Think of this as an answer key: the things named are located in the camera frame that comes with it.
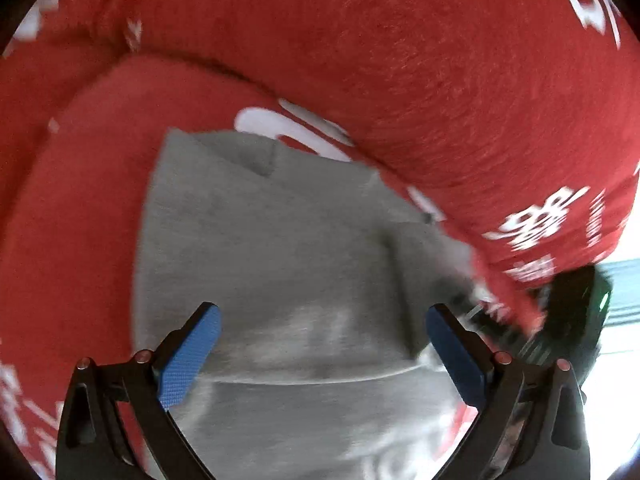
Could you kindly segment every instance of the gray hoodie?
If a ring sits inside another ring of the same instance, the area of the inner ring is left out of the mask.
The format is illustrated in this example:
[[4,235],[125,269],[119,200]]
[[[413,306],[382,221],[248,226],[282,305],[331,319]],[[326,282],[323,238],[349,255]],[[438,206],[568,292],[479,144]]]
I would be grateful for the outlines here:
[[468,298],[469,267],[375,170],[174,130],[145,203],[134,341],[220,307],[220,341],[172,410],[219,480],[429,479],[460,398],[424,312]]

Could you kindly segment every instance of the screw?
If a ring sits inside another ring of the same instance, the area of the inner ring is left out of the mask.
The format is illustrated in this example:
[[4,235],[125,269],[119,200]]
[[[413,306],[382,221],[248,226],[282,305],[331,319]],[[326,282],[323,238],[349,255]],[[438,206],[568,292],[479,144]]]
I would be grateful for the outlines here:
[[501,365],[510,365],[513,358],[507,352],[496,352],[494,354],[494,360]]
[[91,358],[83,357],[76,363],[76,368],[78,370],[86,370],[91,365]]
[[151,350],[140,350],[133,356],[133,358],[137,363],[143,365],[144,363],[151,361],[153,355],[154,353]]
[[563,372],[568,372],[569,370],[571,370],[571,363],[566,359],[558,359],[558,361],[556,361],[556,365],[558,365],[558,368],[560,368]]

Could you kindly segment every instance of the blue gripper pad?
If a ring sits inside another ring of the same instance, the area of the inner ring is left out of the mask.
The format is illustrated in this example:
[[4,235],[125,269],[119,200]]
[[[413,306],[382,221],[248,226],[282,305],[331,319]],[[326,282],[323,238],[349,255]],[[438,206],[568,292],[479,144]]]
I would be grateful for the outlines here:
[[158,377],[158,400],[165,411],[184,400],[220,331],[220,309],[211,305]]
[[[453,314],[450,317],[452,319],[447,320],[437,307],[432,306],[426,314],[427,334],[464,403],[482,410],[486,402],[487,377],[450,323],[455,322],[460,327],[458,332],[464,331],[462,325]],[[464,332],[465,336],[477,337]]]

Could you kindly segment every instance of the gray fabric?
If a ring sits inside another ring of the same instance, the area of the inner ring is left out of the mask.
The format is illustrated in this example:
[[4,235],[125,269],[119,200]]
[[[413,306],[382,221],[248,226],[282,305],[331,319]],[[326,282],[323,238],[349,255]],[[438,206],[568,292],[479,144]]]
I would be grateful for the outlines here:
[[202,301],[220,306],[175,416],[223,480],[414,478],[459,401],[416,359],[424,309],[469,294],[467,269],[369,168],[174,131],[143,214],[134,341],[154,348]]

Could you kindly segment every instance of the white print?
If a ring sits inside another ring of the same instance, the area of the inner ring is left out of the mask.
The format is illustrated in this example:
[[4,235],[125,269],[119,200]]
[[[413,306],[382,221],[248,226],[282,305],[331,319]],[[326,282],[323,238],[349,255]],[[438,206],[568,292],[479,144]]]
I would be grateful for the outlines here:
[[629,222],[629,219],[631,218],[631,213],[629,213],[628,215],[626,215],[618,224],[618,229],[623,229],[626,224]]
[[7,430],[14,438],[15,443],[21,447],[30,445],[27,436],[27,427],[22,423],[18,414],[20,402],[18,396],[22,394],[18,375],[12,366],[3,365],[0,362],[0,401],[2,402],[2,412],[7,424]]
[[597,264],[598,262],[601,262],[602,260],[604,260],[607,256],[609,256],[610,251],[604,251],[603,253],[598,254],[598,256],[596,256],[593,259],[593,263]]
[[313,133],[302,124],[266,108],[243,108],[236,115],[234,129],[239,132],[256,134],[277,140],[281,136],[291,137],[314,150],[324,158],[350,162],[351,157],[334,146],[328,140]]
[[60,428],[60,419],[62,419],[62,408],[64,406],[64,402],[56,403],[56,417],[53,418],[49,413],[45,412],[40,406],[38,406],[32,400],[25,400],[23,402],[25,408],[30,410],[31,413],[36,415],[42,422],[46,422],[49,424],[54,430],[59,430]]
[[49,123],[47,124],[47,130],[49,131],[50,134],[56,134],[60,131],[60,125],[58,124],[58,121],[55,120],[53,117],[49,119]]
[[[53,417],[32,400],[27,399],[20,402],[18,398],[21,395],[22,389],[15,367],[3,365],[0,362],[0,400],[2,401],[2,411],[8,426],[7,429],[19,447],[23,450],[30,448],[33,451],[34,448],[28,439],[27,427],[20,418],[18,410],[22,407],[27,408],[40,420],[48,424],[57,434],[64,402],[56,403],[56,416]],[[51,480],[56,470],[56,439],[43,428],[36,428],[33,433],[38,438],[38,448],[44,457],[46,465],[33,458],[29,458],[29,462],[42,480]]]
[[[618,31],[618,24],[613,15],[611,7],[611,0],[603,0],[607,7],[607,13],[609,14],[609,20],[611,22],[611,28],[613,30],[614,40],[616,41],[617,48],[620,48],[620,33]],[[602,10],[602,5],[599,0],[591,0],[590,4],[582,4],[579,0],[569,0],[571,6],[574,8],[575,15],[582,23],[583,28],[589,26],[595,28],[600,34],[604,35],[607,20]]]
[[474,288],[474,297],[476,301],[486,304],[485,312],[495,319],[498,323],[502,323],[508,317],[510,310],[504,303],[498,301],[486,286],[485,282],[476,283]]
[[142,20],[132,22],[127,20],[127,31],[124,35],[124,39],[129,45],[129,50],[132,52],[138,52],[140,50],[140,44],[142,44]]
[[505,270],[504,273],[511,276],[519,282],[533,282],[545,278],[552,278],[556,272],[554,259],[551,254],[542,256],[537,260],[533,260],[528,264],[518,262],[513,269]]
[[604,2],[604,6],[607,7],[607,14],[609,15],[611,29],[613,30],[613,39],[616,41],[616,47],[620,50],[620,31],[618,30],[618,24],[616,23],[616,17],[613,15],[613,11],[615,10],[619,16],[622,16],[622,13],[620,13],[612,0],[602,1]]
[[447,219],[444,213],[429,198],[425,197],[420,190],[414,186],[408,186],[406,190],[420,211],[430,214],[436,222],[442,222]]
[[278,104],[291,115],[299,118],[301,121],[305,121],[306,124],[313,126],[316,130],[324,133],[330,139],[337,140],[341,144],[347,146],[353,146],[353,142],[351,142],[347,131],[343,127],[338,126],[338,124],[327,121],[315,113],[306,110],[306,108],[290,103],[289,101],[285,101],[284,99],[278,99]]
[[42,12],[58,10],[59,0],[36,0],[33,7],[20,22],[14,38],[20,41],[33,41],[42,28]]
[[569,213],[568,206],[587,193],[589,186],[578,191],[561,187],[546,199],[542,207],[532,205],[524,211],[514,213],[498,228],[499,233],[488,232],[482,236],[488,240],[511,238],[512,251],[523,251],[535,247],[542,238],[557,233]]
[[602,215],[606,209],[603,189],[598,196],[591,201],[591,213],[587,224],[587,247],[593,247],[602,240]]
[[14,51],[15,42],[13,40],[9,41],[9,44],[2,51],[2,57],[5,59],[8,58],[11,53]]

